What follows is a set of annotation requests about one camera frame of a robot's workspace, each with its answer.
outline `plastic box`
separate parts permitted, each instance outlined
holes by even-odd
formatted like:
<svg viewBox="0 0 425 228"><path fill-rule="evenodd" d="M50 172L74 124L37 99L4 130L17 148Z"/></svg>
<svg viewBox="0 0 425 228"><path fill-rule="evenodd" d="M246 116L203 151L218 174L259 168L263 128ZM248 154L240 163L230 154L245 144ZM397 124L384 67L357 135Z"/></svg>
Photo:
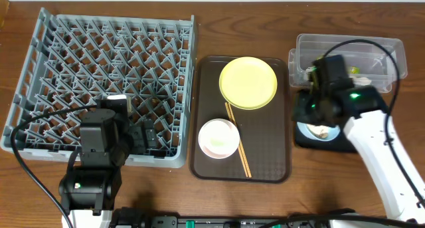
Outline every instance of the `plastic box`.
<svg viewBox="0 0 425 228"><path fill-rule="evenodd" d="M179 168L186 161L197 34L191 21L51 15L41 9L1 137L11 152L12 129L23 120L131 96L133 124L151 118L158 146L126 165ZM67 162L81 146L86 110L33 122L17 134L24 158Z"/></svg>
<svg viewBox="0 0 425 228"><path fill-rule="evenodd" d="M406 55L403 43L399 39L300 34L297 38L297 49L292 49L289 54L291 86L310 86L306 69L312 66L311 63L323 56L331 47L352 39L367 39L382 45L396 59L400 77L407 76ZM391 91L391 84L396 80L394 65L378 47L366 43L353 43L335 49L330 55L343 55L347 67L357 67L359 73L352 76L370 79L371 85L380 92Z"/></svg>

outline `cable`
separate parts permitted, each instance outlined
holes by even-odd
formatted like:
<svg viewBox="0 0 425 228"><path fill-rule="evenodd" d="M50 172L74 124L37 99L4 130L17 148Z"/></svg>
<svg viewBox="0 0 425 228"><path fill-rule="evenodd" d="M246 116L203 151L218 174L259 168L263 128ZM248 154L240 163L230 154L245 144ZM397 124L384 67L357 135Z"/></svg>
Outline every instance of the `cable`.
<svg viewBox="0 0 425 228"><path fill-rule="evenodd" d="M425 225L418 225L414 223L407 223L404 221L396 221L393 219L387 218L378 218L378 217L368 217L363 215L301 215L297 217L288 217L285 219L280 219L278 221L273 221L268 224L262 225L259 228L271 228L275 225L284 225L290 222L299 222L299 221L330 221L330 220L339 220L339 221L361 221L369 223L378 223L381 225L390 225L395 227L402 228L420 228L425 227Z"/></svg>
<svg viewBox="0 0 425 228"><path fill-rule="evenodd" d="M331 53L333 50L335 50L336 48L339 48L343 45L347 45L349 43L368 43L370 45L374 45L376 47L378 47L380 50L384 51L386 53L386 55L388 55L394 65L394 68L396 70L396 86L394 88L394 94L392 95L392 99L390 102L390 106L388 107L388 113L385 116L385 122L384 122L384 132L385 132L385 137L386 137L386 143L388 144L392 156L394 157L394 159L396 160L397 166L398 168L400 168L400 171L402 172L404 178L406 179L407 183L409 184L410 188L412 188L415 196L418 198L418 203L417 206L420 207L420 205L422 205L422 207L425 209L425 199L421 196L421 194L419 193L418 189L416 188L416 186L413 184L413 181L411 180L411 178L409 177L409 175L407 174L406 170L404 169L403 165L401 164L395 150L394 147L392 146L392 138L390 137L390 132L388 131L388 121L390 120L390 116L391 116L391 112L392 109L394 108L394 104L396 103L396 99L398 96L398 91L400 90L400 71L398 70L398 66L397 63L394 59L394 57L391 55L390 52L388 52L382 45L373 42L373 41L369 41L366 39L353 39L353 40L349 40L349 41L345 41L342 43L339 43L338 45L335 45L334 47L330 48L323 57L326 57L329 53Z"/></svg>
<svg viewBox="0 0 425 228"><path fill-rule="evenodd" d="M14 128L12 130L11 133L11 147L13 150L13 153L16 157L16 160L19 162L19 164L21 165L21 167L24 169L24 171L29 175L29 177L31 177L31 179L47 194L47 196L53 201L53 203L58 207L59 211L62 213L62 215L64 216L66 223L68 224L68 226L70 228L73 228L71 220L69 219L69 217L67 216L65 209L63 208L63 206L58 202L58 200L54 197L54 195L47 189L47 187L45 187L43 185L43 183L34 175L34 173L29 169L29 167L25 164L24 160L22 159L21 155L19 154L18 148L16 147L16 141L15 141L15 137L16 134L18 133L18 131L21 128L24 128L25 126L27 126L28 124L30 124L31 122L37 121L40 118L48 118L49 116L53 116L53 115L60 115L60 114L66 114L69 112L73 112L73 111L77 111L77 110L82 110L82 109L89 109L89 108L95 108L96 105L91 105L91 106L81 106L78 108L71 108L71 109L66 109L66 110L61 110L61 111L57 111L57 112L49 112L46 114L42 114L39 116L35 116L34 118L31 118L30 120L26 120L25 122L19 124L16 128Z"/></svg>

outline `yellow object in container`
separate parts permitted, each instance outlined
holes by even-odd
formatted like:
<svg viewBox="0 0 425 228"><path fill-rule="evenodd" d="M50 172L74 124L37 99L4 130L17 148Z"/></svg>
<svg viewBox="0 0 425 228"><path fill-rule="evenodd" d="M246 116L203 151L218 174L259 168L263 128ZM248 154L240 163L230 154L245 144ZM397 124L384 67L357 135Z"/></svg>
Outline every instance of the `yellow object in container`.
<svg viewBox="0 0 425 228"><path fill-rule="evenodd" d="M237 108L251 110L261 108L273 99L278 80L266 62L242 57L225 66L218 85L227 102Z"/></svg>

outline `green connector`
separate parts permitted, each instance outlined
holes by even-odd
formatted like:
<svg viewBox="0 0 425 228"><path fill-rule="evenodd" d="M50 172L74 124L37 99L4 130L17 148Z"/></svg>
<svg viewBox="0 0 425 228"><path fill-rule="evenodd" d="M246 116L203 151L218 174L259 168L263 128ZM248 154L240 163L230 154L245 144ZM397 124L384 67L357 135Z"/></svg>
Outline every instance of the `green connector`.
<svg viewBox="0 0 425 228"><path fill-rule="evenodd" d="M194 221L186 221L186 228L195 228Z"/></svg>

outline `wooden table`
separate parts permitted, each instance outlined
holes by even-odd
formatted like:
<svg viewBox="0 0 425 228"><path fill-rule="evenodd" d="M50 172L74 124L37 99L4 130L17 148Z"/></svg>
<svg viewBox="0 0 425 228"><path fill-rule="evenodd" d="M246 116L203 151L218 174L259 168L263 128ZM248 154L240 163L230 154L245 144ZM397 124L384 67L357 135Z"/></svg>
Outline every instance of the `wooden table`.
<svg viewBox="0 0 425 228"><path fill-rule="evenodd" d="M18 3L0 32L0 124L4 124L40 8L52 14L190 19L199 23L198 60L250 55L288 61L300 33L399 38L407 55L394 122L425 176L425 4L386 3ZM191 216L285 216L350 207L384 215L377 189L357 154L293 148L292 175L280 185L203 181L181 169L122 168L116 207ZM58 199L66 164L28 161ZM59 227L60 213L12 154L0 152L0 227Z"/></svg>

